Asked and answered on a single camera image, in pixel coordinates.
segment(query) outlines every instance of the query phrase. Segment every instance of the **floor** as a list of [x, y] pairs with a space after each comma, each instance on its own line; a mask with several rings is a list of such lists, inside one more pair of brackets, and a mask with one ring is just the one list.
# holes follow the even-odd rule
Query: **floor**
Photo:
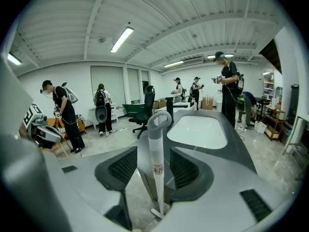
[[[132, 133], [132, 129], [137, 128], [138, 125], [130, 123], [128, 119], [128, 117], [123, 117], [119, 119], [119, 122], [113, 122], [113, 129], [118, 131], [109, 136], [100, 137], [97, 130], [93, 127], [88, 128], [87, 134], [83, 135], [87, 148], [80, 154], [72, 154], [65, 146], [69, 158], [87, 157], [132, 144], [137, 140], [138, 133]], [[240, 124], [242, 127], [245, 126], [244, 120], [245, 118]], [[283, 145], [280, 142], [270, 141], [264, 134], [258, 134], [255, 130], [243, 132], [238, 130], [238, 132], [244, 137], [244, 144], [252, 157], [258, 175], [276, 186], [283, 194], [295, 195], [301, 185], [301, 182], [295, 181], [295, 178], [301, 170], [294, 157], [289, 154], [282, 155]], [[55, 154], [59, 159], [66, 159], [59, 150]], [[137, 171], [126, 188], [126, 196], [134, 231], [151, 231], [160, 222], [150, 212], [152, 208], [156, 208], [157, 204], [151, 201]], [[169, 209], [170, 206], [166, 204], [165, 211]]]

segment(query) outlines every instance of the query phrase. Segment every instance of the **label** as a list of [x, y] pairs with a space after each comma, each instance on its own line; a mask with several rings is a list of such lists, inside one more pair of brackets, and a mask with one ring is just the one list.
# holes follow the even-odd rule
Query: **label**
[[153, 166], [154, 174], [163, 174], [164, 172], [164, 164], [154, 165]]

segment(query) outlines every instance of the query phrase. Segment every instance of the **ceiling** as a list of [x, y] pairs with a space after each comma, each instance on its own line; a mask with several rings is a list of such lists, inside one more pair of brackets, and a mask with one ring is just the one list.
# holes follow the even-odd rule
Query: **ceiling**
[[[111, 53], [127, 26], [134, 32]], [[11, 48], [22, 64], [12, 69], [104, 60], [163, 72], [219, 50], [251, 64], [266, 61], [259, 53], [282, 26], [273, 0], [33, 0]]]

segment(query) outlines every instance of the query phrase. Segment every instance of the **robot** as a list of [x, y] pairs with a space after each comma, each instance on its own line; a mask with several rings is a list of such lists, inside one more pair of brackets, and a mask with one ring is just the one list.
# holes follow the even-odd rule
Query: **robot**
[[51, 149], [62, 140], [61, 133], [47, 124], [47, 117], [37, 104], [32, 103], [23, 119], [27, 137], [38, 147]]

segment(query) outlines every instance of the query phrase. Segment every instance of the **chair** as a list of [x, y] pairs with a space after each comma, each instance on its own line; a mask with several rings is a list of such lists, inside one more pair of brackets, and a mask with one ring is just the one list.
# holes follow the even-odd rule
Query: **chair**
[[148, 120], [153, 115], [154, 101], [155, 101], [154, 86], [147, 86], [145, 89], [145, 106], [143, 111], [138, 112], [137, 114], [135, 114], [133, 118], [129, 119], [129, 122], [134, 122], [137, 123], [138, 125], [142, 125], [142, 127], [133, 130], [133, 133], [135, 133], [135, 131], [140, 130], [137, 139], [140, 138], [140, 135], [143, 133], [143, 131], [147, 130]]

